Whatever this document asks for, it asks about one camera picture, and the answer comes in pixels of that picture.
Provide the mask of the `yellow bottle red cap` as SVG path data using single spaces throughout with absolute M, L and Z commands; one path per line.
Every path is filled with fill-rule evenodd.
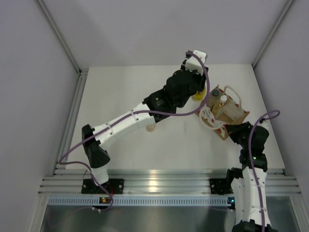
M 194 101 L 201 101 L 206 95 L 207 88 L 204 87 L 202 91 L 197 91 L 191 98 Z

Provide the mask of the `burlap watermelon canvas bag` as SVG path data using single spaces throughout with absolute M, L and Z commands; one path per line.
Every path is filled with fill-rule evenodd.
M 242 124 L 249 113 L 242 108 L 242 98 L 234 88 L 216 86 L 196 115 L 206 129 L 226 140 L 229 137 L 226 126 Z

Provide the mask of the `yellow bottle white cap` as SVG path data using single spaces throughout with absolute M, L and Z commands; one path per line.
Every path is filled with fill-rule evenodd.
M 228 100 L 228 97 L 226 95 L 222 95 L 220 97 L 219 101 L 217 102 L 217 106 L 216 106 L 216 114 L 218 114 L 218 112 L 226 104 L 227 100 Z

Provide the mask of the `pale bottle white cap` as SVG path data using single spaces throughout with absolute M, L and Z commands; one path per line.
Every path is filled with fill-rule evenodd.
M 151 125 L 147 125 L 147 126 L 146 126 L 146 130 L 147 130 L 148 132 L 153 132 L 154 129 L 155 129 L 155 124 L 151 124 Z

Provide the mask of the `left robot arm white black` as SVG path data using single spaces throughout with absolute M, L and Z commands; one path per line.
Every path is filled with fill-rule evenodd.
M 109 187 L 107 164 L 111 158 L 107 149 L 130 133 L 175 116 L 189 98 L 205 89 L 207 71 L 180 69 L 166 81 L 164 87 L 145 98 L 126 114 L 100 126 L 82 127 L 83 148 L 95 178 L 92 187 L 104 193 Z

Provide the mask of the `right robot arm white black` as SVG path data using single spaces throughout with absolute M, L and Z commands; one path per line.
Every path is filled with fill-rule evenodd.
M 242 147 L 239 161 L 242 168 L 227 171 L 225 188 L 234 193 L 236 222 L 234 232 L 275 232 L 268 217 L 266 201 L 267 159 L 264 144 L 269 136 L 269 125 L 260 120 L 227 125 L 232 141 Z

